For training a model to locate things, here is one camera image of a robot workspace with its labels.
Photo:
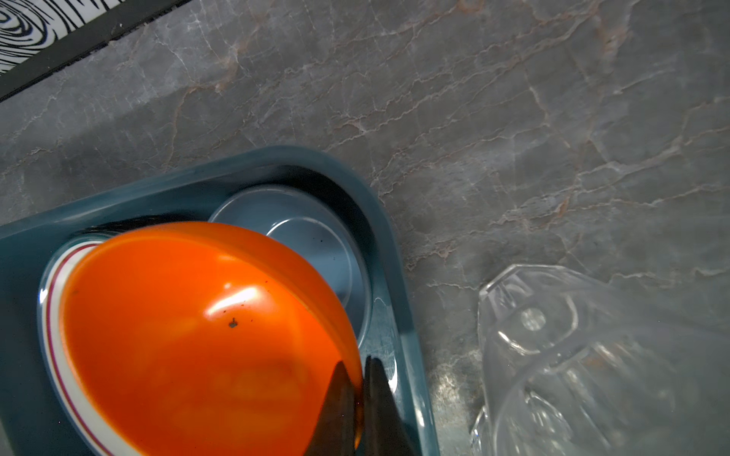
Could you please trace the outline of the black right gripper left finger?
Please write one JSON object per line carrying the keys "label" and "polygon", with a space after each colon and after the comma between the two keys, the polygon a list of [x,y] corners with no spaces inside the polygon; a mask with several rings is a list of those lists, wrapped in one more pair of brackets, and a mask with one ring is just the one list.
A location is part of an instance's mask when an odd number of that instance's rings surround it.
{"label": "black right gripper left finger", "polygon": [[333,370],[306,456],[355,454],[355,389],[342,362]]}

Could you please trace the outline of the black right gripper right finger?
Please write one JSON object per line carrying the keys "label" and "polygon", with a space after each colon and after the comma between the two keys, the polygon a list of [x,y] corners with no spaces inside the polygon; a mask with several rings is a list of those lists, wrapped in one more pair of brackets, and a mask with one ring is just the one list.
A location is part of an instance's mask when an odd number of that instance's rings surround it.
{"label": "black right gripper right finger", "polygon": [[368,456],[416,454],[400,418],[382,361],[368,356],[363,384],[364,454]]}

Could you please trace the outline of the orange bowl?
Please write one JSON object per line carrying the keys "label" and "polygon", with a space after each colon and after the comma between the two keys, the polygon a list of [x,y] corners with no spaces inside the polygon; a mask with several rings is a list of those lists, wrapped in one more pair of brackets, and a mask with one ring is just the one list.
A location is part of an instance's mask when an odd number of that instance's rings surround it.
{"label": "orange bowl", "polygon": [[139,455],[303,455],[333,370],[359,348],[338,297],[260,233],[171,222],[99,244],[70,273],[60,331],[83,393]]}

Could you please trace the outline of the blue bowl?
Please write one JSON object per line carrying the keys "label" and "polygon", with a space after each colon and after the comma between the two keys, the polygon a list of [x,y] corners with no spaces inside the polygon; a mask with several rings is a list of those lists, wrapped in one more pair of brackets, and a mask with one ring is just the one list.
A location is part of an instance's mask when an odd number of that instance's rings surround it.
{"label": "blue bowl", "polygon": [[255,231],[307,260],[335,292],[361,345],[372,313],[365,261],[344,222],[323,201],[285,185],[234,194],[208,219]]}

